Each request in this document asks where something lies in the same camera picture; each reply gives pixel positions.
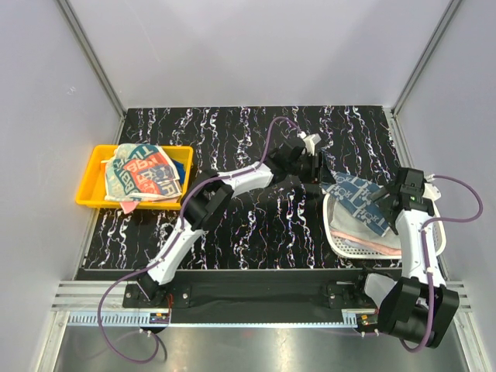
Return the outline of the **blue patterned white towel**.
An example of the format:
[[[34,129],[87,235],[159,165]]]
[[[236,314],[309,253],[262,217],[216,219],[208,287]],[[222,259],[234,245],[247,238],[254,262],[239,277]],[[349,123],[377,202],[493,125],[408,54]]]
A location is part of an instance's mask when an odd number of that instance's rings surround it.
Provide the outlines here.
[[[322,183],[322,189],[333,196],[354,220],[376,236],[384,236],[389,225],[380,209],[370,200],[370,196],[380,187],[352,174],[335,172],[333,177],[335,183]]]

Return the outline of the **cream white towel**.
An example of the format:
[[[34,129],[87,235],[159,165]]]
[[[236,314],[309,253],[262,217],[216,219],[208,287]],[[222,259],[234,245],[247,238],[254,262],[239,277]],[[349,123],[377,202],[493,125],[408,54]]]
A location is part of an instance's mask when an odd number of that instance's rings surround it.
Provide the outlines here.
[[[399,236],[387,227],[383,235],[376,233],[359,219],[353,217],[340,203],[333,206],[330,229],[355,236],[360,239],[370,240],[375,243],[401,248]]]

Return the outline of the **pink towel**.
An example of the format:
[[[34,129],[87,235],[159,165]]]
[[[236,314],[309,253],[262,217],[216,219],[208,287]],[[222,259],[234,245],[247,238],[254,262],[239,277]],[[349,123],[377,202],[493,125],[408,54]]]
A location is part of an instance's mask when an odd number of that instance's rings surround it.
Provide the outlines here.
[[[383,255],[388,255],[388,256],[393,256],[393,257],[400,257],[401,256],[401,248],[394,248],[389,245],[384,245],[381,243],[375,243],[370,240],[366,239],[360,239],[355,236],[351,236],[349,234],[346,234],[344,232],[339,232],[339,231],[331,231],[331,236],[336,237],[336,238],[341,238],[344,240],[348,240],[353,243],[357,243],[360,246],[363,246],[369,250],[373,250],[377,253],[383,254]]]

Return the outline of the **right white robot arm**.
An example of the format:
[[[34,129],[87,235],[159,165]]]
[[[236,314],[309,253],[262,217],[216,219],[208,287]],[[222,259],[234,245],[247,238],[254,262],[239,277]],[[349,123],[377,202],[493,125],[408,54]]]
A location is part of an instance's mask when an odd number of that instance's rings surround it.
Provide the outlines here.
[[[439,346],[460,305],[439,269],[433,226],[440,217],[434,201],[424,196],[426,185],[423,171],[402,167],[370,196],[400,239],[401,276],[395,280],[369,273],[351,290],[357,305],[378,307],[379,332],[399,339],[413,353]]]

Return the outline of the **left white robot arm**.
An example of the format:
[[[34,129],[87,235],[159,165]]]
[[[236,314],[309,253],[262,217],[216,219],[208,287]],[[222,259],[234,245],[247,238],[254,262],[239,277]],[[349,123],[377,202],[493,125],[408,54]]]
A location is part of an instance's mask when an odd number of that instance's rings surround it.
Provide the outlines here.
[[[322,151],[311,152],[303,144],[284,144],[266,150],[250,166],[229,172],[204,170],[186,194],[177,223],[166,243],[136,283],[140,297],[152,307],[167,299],[166,284],[195,242],[215,229],[233,198],[249,191],[269,188],[296,176],[302,184],[335,184]]]

